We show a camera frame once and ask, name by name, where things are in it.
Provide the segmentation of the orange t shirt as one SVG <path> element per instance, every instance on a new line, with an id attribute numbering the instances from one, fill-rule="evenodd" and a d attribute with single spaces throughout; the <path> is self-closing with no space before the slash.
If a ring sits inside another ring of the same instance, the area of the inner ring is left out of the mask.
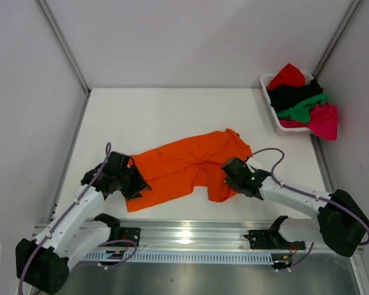
<path id="1" fill-rule="evenodd" d="M 205 187 L 210 201 L 224 202 L 237 193 L 225 183 L 223 164 L 233 157 L 244 161 L 251 154 L 250 146 L 239 134 L 227 128 L 133 155 L 151 189 L 127 200 L 127 211 L 136 212 L 187 196 L 195 187 Z"/>

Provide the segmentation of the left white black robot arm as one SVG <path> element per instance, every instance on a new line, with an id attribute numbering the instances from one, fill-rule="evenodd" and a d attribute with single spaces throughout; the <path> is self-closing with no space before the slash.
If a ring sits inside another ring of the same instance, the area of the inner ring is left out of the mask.
<path id="1" fill-rule="evenodd" d="M 133 257 L 138 242 L 124 238 L 121 222 L 106 213 L 98 214 L 85 228 L 90 214 L 115 192 L 127 199 L 138 198 L 150 186 L 134 159 L 106 148 L 102 163 L 85 173 L 67 207 L 31 240 L 22 239 L 15 248 L 18 293 L 25 283 L 47 294 L 56 294 L 70 272 L 99 246 L 128 246 Z"/>

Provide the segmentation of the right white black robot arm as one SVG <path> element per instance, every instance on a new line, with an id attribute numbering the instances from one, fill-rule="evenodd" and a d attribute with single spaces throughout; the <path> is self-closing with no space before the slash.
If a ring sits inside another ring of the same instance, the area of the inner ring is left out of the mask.
<path id="1" fill-rule="evenodd" d="M 256 169 L 237 157 L 229 159 L 222 170 L 226 184 L 234 191 L 261 201 L 274 202 L 305 214 L 305 218 L 279 216 L 262 234 L 249 232 L 252 249 L 285 249 L 294 243 L 323 243 L 335 253 L 351 257 L 364 237 L 369 237 L 369 219 L 354 199 L 343 190 L 312 191 L 278 179 L 273 171 Z"/>

